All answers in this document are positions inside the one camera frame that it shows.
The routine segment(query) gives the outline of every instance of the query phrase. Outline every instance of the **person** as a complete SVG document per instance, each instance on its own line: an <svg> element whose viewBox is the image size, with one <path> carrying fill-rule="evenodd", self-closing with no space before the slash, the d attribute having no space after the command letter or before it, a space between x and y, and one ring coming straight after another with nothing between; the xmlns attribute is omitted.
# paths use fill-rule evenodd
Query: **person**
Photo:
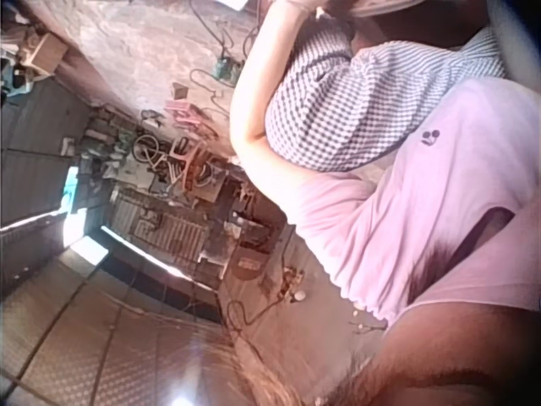
<svg viewBox="0 0 541 406"><path fill-rule="evenodd" d="M312 14L289 55L272 62L286 73L265 117L278 155L319 172L345 172L384 155L411 134L461 80L504 77L490 27L459 51L389 41L352 56L353 28L344 18Z"/></svg>
<svg viewBox="0 0 541 406"><path fill-rule="evenodd" d="M509 80L463 81L407 137L377 187L291 163L270 147L265 110L282 50L316 5L270 7L233 95L230 134L249 178L297 226L342 297L390 324L378 353L327 404L526 396L541 365L539 95Z"/></svg>

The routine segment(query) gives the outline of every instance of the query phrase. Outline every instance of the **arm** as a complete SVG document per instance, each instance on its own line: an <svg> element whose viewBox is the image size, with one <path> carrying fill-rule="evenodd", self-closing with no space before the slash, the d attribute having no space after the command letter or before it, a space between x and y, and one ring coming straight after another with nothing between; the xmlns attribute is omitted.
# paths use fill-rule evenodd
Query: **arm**
<svg viewBox="0 0 541 406"><path fill-rule="evenodd" d="M232 99L232 146L249 178L273 201L316 174L280 158L264 134L265 110L308 15L294 3L280 1L270 6Z"/></svg>

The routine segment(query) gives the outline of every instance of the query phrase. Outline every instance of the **bicycle wheel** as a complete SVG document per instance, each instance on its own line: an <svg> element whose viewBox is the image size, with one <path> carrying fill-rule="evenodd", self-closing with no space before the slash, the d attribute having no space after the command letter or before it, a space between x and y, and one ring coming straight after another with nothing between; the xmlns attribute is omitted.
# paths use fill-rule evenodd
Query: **bicycle wheel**
<svg viewBox="0 0 541 406"><path fill-rule="evenodd" d="M152 162L159 153L160 142L154 135L141 135L132 145L132 155L137 162Z"/></svg>
<svg viewBox="0 0 541 406"><path fill-rule="evenodd" d="M212 169L212 166L205 162L203 164L203 167L201 168L201 171L199 172L199 176L197 177L197 179L195 179L195 185L198 188L204 188L207 184L210 183L213 175L214 170Z"/></svg>

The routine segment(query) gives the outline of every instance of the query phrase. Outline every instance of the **workshop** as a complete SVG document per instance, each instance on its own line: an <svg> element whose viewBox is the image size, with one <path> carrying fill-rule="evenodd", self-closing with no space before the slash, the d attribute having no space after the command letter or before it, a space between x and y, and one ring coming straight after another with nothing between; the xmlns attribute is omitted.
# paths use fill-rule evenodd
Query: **workshop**
<svg viewBox="0 0 541 406"><path fill-rule="evenodd" d="M541 404L534 8L2 0L0 404Z"/></svg>

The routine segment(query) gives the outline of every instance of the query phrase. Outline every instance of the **light bulb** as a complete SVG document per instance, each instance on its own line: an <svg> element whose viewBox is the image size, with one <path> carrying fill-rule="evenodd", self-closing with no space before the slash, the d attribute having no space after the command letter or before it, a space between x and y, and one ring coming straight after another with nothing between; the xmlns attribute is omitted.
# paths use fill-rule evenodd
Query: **light bulb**
<svg viewBox="0 0 541 406"><path fill-rule="evenodd" d="M293 297L295 298L295 301L302 302L306 299L306 293L303 290L298 290L297 292L295 292Z"/></svg>

